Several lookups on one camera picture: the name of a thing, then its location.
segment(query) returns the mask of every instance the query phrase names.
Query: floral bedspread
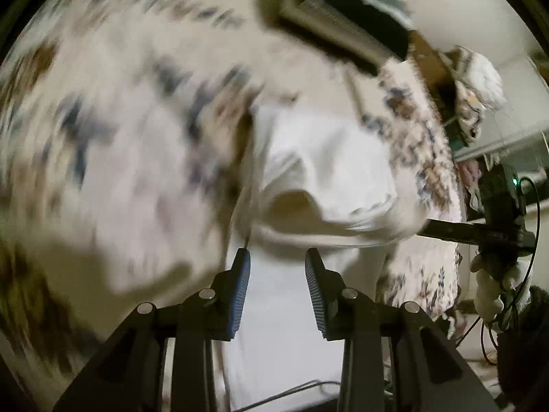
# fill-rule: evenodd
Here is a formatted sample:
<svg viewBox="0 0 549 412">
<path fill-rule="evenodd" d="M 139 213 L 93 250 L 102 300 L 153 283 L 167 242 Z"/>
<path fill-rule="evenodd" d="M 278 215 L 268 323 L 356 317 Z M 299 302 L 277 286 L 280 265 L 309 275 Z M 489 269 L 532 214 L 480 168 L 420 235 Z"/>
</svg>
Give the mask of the floral bedspread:
<svg viewBox="0 0 549 412">
<path fill-rule="evenodd" d="M 391 145 L 397 187 L 460 220 L 413 61 L 352 85 L 349 69 L 268 27 L 256 0 L 40 8 L 0 68 L 0 352 L 41 408 L 135 305 L 181 302 L 221 267 L 257 98 L 359 115 Z M 438 316 L 457 296 L 455 255 L 405 240 L 377 301 Z"/>
</svg>

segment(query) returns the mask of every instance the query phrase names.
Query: bed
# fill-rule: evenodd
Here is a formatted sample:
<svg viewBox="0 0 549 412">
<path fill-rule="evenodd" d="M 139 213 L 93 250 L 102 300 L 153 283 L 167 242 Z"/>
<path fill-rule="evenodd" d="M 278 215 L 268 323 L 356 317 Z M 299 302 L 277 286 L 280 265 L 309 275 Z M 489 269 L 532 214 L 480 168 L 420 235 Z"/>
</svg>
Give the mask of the bed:
<svg viewBox="0 0 549 412">
<path fill-rule="evenodd" d="M 413 58 L 361 73 L 268 27 L 255 1 L 47 0 L 4 60 L 0 354 L 41 409 L 139 302 L 181 302 L 222 267 L 252 100 L 359 116 L 429 217 L 460 221 Z M 404 240 L 375 298 L 435 319 L 457 261 L 452 243 Z"/>
</svg>

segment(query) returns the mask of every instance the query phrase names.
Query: dark cloth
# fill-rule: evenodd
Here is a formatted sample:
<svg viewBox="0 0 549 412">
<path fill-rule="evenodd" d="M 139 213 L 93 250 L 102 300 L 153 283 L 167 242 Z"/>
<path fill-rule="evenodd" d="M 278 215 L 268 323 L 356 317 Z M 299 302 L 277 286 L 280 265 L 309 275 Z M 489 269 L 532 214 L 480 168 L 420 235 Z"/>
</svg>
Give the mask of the dark cloth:
<svg viewBox="0 0 549 412">
<path fill-rule="evenodd" d="M 516 412 L 549 407 L 549 294 L 531 287 L 519 330 L 498 336 L 498 378 Z"/>
</svg>

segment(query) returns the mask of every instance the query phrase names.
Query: metal screw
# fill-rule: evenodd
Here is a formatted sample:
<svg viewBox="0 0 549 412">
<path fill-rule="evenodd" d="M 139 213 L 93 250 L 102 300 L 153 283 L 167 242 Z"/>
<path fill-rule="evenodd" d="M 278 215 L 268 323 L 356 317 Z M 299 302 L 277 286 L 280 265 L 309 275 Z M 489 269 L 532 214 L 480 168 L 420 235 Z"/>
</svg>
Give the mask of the metal screw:
<svg viewBox="0 0 549 412">
<path fill-rule="evenodd" d="M 341 291 L 341 295 L 345 299 L 356 299 L 359 296 L 359 292 L 353 288 L 344 288 L 343 291 Z"/>
<path fill-rule="evenodd" d="M 198 293 L 201 299 L 211 300 L 215 297 L 215 291 L 211 288 L 205 288 Z"/>
<path fill-rule="evenodd" d="M 409 313 L 418 313 L 419 312 L 419 305 L 415 302 L 406 302 L 404 304 L 404 309 L 408 311 Z"/>
<path fill-rule="evenodd" d="M 149 314 L 153 310 L 153 304 L 149 302 L 143 302 L 137 307 L 137 312 L 139 314 Z"/>
</svg>

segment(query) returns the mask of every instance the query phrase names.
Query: floral fabric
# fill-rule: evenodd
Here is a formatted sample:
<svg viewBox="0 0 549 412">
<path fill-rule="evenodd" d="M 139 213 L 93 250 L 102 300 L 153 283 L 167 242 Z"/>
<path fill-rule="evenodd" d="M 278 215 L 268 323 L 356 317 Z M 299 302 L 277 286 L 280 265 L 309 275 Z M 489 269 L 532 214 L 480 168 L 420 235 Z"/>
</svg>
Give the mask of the floral fabric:
<svg viewBox="0 0 549 412">
<path fill-rule="evenodd" d="M 41 409 L 139 302 L 181 302 L 222 266 L 252 100 L 357 115 L 348 66 L 267 28 L 255 2 L 48 0 L 2 64 L 0 352 Z M 354 79 L 397 184 L 459 221 L 413 61 Z M 456 295 L 455 245 L 424 237 L 377 285 L 433 317 Z"/>
</svg>

